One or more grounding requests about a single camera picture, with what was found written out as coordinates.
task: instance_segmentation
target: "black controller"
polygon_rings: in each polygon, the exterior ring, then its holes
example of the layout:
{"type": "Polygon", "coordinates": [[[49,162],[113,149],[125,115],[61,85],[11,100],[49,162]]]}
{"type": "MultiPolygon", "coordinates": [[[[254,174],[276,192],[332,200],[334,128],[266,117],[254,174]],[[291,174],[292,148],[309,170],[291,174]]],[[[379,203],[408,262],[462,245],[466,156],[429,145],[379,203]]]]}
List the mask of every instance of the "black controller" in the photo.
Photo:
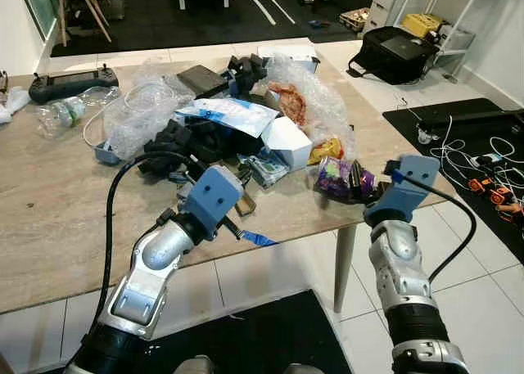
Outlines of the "black controller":
{"type": "Polygon", "coordinates": [[[42,104],[56,98],[76,96],[93,86],[118,86],[115,72],[104,65],[94,71],[57,77],[49,75],[39,77],[35,73],[29,88],[29,96],[33,101],[42,104]]]}

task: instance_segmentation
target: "black duffel bag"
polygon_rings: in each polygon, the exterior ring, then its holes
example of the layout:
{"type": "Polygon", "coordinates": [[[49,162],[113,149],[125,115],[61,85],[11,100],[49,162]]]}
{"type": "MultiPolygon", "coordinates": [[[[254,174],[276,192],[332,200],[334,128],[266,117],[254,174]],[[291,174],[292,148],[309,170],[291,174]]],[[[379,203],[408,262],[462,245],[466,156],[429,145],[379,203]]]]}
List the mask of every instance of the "black duffel bag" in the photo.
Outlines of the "black duffel bag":
{"type": "Polygon", "coordinates": [[[347,73],[356,78],[374,74],[392,85],[412,82],[425,73],[428,59],[438,50],[405,30],[385,26],[364,35],[360,52],[348,63],[347,73]],[[365,71],[358,72],[351,67],[353,63],[365,71]]]}

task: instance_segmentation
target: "yellow box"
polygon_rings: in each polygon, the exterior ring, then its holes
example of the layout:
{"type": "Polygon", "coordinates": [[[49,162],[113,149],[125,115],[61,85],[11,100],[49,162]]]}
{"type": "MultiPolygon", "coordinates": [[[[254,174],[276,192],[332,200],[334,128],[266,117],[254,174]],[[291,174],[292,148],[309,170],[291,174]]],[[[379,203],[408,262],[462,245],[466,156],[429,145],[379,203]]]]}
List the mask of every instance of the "yellow box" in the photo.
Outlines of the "yellow box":
{"type": "Polygon", "coordinates": [[[430,30],[439,29],[440,22],[434,16],[426,14],[408,14],[402,22],[407,30],[415,36],[424,38],[430,30]]]}

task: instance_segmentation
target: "plastic water bottle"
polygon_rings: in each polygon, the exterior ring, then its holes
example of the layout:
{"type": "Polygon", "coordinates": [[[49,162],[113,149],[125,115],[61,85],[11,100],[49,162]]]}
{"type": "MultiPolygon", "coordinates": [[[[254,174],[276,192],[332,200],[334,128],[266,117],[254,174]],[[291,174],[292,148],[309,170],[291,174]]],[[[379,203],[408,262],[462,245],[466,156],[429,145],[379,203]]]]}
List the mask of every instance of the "plastic water bottle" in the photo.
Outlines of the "plastic water bottle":
{"type": "Polygon", "coordinates": [[[68,97],[41,106],[38,119],[44,137],[58,137],[75,126],[85,113],[85,104],[79,97],[68,97]]]}

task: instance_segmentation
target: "black foam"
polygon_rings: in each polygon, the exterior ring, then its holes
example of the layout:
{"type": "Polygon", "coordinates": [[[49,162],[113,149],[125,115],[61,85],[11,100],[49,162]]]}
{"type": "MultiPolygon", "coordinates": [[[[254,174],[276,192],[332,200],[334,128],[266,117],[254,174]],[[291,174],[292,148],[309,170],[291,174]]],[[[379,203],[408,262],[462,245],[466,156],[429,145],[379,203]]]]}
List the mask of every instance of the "black foam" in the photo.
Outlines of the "black foam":
{"type": "Polygon", "coordinates": [[[351,374],[313,291],[242,311],[234,317],[152,341],[160,348],[153,349],[139,372],[172,374],[183,360],[205,354],[216,364],[217,374],[282,374],[289,363],[309,364],[326,374],[351,374]]]}

